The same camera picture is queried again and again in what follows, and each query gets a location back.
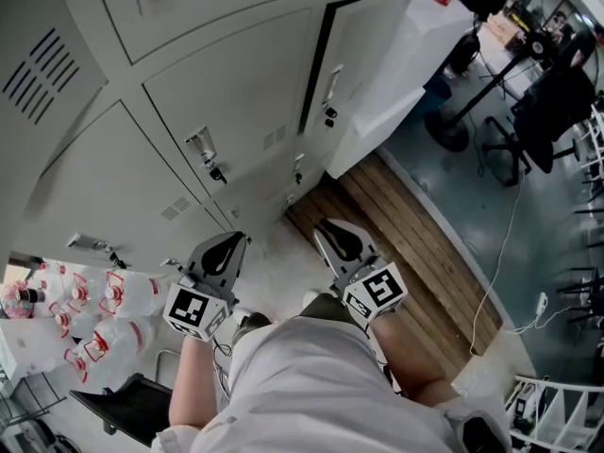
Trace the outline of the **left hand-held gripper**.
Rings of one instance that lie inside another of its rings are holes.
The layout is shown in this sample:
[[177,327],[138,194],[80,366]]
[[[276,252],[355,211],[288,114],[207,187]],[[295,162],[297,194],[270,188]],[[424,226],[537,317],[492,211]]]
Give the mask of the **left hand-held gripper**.
[[199,244],[189,258],[185,276],[170,286],[163,311],[168,325],[199,341],[209,342],[232,314],[238,299],[233,293],[247,247],[241,231],[216,235]]

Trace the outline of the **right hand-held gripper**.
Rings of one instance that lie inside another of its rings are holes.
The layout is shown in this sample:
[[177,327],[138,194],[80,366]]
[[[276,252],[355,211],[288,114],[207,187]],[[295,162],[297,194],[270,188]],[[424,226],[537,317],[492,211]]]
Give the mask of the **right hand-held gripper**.
[[362,327],[379,316],[396,310],[409,291],[396,265],[382,257],[370,257],[375,244],[360,226],[340,219],[323,219],[313,239],[326,266],[336,279],[332,290],[341,298],[353,319]]

